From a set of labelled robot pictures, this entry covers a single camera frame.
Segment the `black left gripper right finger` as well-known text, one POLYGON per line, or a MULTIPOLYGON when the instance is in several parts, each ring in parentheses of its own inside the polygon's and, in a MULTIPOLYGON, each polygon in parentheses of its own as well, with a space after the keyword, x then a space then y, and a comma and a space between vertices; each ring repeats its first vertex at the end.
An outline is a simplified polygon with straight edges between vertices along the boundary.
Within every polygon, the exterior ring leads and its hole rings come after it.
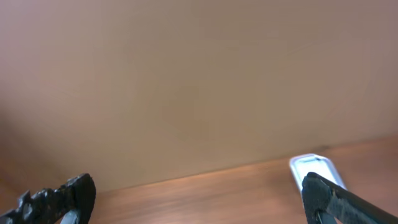
POLYGON ((302 182, 302 201, 308 224, 397 223, 396 216, 314 172, 302 182))

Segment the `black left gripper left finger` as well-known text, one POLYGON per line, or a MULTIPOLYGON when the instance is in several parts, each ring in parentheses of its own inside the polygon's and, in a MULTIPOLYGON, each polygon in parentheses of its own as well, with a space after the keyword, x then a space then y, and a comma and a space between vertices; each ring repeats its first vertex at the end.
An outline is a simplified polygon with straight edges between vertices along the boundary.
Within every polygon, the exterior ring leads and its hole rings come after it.
POLYGON ((42 189, 18 198, 18 207, 1 215, 3 224, 88 224, 94 209, 96 187, 85 173, 57 189, 42 189))

